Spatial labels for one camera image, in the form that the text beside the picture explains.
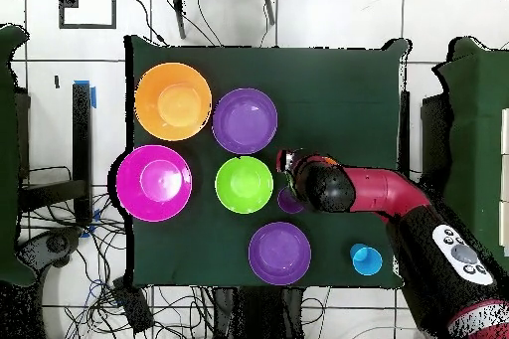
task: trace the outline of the purple bowl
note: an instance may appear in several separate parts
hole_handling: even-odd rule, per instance
[[[295,225],[274,222],[256,231],[250,242],[253,272],[272,285],[290,285],[301,279],[311,262],[311,246]]]
[[[277,130],[277,111],[263,92],[239,88],[225,94],[212,117],[218,143],[238,155],[251,155],[266,147]]]

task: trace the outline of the white tile floor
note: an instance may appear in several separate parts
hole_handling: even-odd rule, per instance
[[[208,45],[207,40],[188,22],[187,39],[178,34],[175,15],[165,0],[141,0],[153,29],[171,45]],[[101,23],[107,15],[109,0],[80,0],[78,9],[66,10],[68,19],[83,23]],[[224,45],[259,46],[265,32],[263,0],[200,0],[201,8]],[[186,15],[207,35],[197,0],[186,0]],[[123,35],[136,34],[155,40],[145,22],[145,13],[134,0],[117,0],[115,30],[61,30],[58,0],[0,0],[0,24],[18,24],[27,29],[27,45],[14,55],[12,70],[19,86],[26,86],[32,97],[30,125],[30,162],[32,168],[67,165],[72,169],[71,87],[73,81],[89,80],[96,87],[97,108],[92,110],[93,183],[96,195],[105,192],[109,165],[124,149],[124,49]],[[484,45],[500,48],[509,41],[509,0],[279,0],[278,44],[281,47],[381,48],[393,38],[410,39],[408,85],[411,93],[411,168],[420,171],[421,101],[441,92],[431,68],[445,59],[454,37],[472,35]],[[263,45],[275,45],[271,27]],[[60,88],[54,77],[59,76]],[[34,182],[66,178],[64,171],[34,173]],[[42,221],[31,214],[31,227]],[[121,217],[114,210],[109,218]],[[97,233],[104,237],[106,231]],[[89,239],[80,239],[79,250],[88,272],[97,278],[96,248]],[[123,236],[114,244],[125,246]],[[112,276],[123,274],[125,251],[108,251]],[[50,339],[63,339],[70,325],[64,312],[68,307],[80,313],[88,294],[84,261],[74,253],[72,261],[61,269],[52,268],[44,290],[44,316]],[[161,323],[180,323],[179,315],[189,323],[189,300],[183,299],[175,310],[160,311],[163,297],[155,288],[148,301]],[[190,294],[187,287],[164,287],[164,298],[174,301]],[[326,288],[308,288],[305,298],[324,302]],[[307,300],[303,320],[320,314],[318,304]],[[394,330],[394,326],[414,328],[415,324],[401,293],[381,289],[334,289],[330,292],[320,339],[415,339],[414,330]],[[116,318],[117,326],[125,319]],[[318,339],[321,321],[304,326],[306,339]],[[203,336],[204,331],[195,331]],[[90,339],[111,339],[93,335]],[[121,339],[133,339],[125,332]],[[162,331],[158,339],[176,339]]]

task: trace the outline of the orange bowl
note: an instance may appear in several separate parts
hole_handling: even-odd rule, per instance
[[[134,95],[139,123],[163,140],[184,140],[209,120],[212,94],[205,79],[180,63],[153,67],[139,81]]]

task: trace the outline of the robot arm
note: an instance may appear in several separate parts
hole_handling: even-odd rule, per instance
[[[317,154],[280,154],[278,170],[314,210],[382,217],[419,329],[436,338],[509,339],[507,274],[415,183],[391,170],[343,167]]]

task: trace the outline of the white control panel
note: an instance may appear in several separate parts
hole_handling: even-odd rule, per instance
[[[459,233],[449,225],[439,225],[433,230],[433,240],[463,279],[479,285],[493,283],[493,277],[477,257],[477,253],[468,246]]]

